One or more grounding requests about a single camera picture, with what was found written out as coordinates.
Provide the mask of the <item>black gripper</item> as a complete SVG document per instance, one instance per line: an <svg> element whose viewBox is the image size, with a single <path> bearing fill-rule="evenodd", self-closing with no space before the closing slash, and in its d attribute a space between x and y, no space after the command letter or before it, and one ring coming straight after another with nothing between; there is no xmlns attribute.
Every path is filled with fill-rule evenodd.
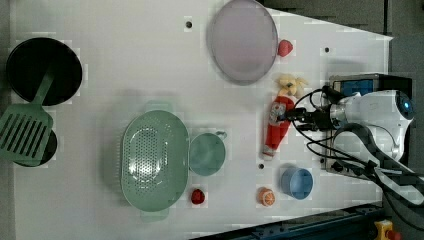
<svg viewBox="0 0 424 240"><path fill-rule="evenodd" d="M296 129L300 131L329 131L334 129L329 112L316 110L307 113L305 108L293 108L286 110L279 116L280 121L303 121L304 119L309 124L296 125Z"/></svg>

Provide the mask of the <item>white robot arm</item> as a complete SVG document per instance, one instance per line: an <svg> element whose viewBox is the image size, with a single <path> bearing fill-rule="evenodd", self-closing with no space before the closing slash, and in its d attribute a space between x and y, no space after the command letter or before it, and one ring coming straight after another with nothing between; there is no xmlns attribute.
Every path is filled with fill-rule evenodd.
<svg viewBox="0 0 424 240"><path fill-rule="evenodd" d="M327 104L313 112L295 107L276 110L273 119L295 124L296 130L326 132L322 140L309 141L354 174L364 176L408 206L423 205L423 176L401 163L405 137L414 120L414 105L399 90L349 96L330 87L318 90Z"/></svg>

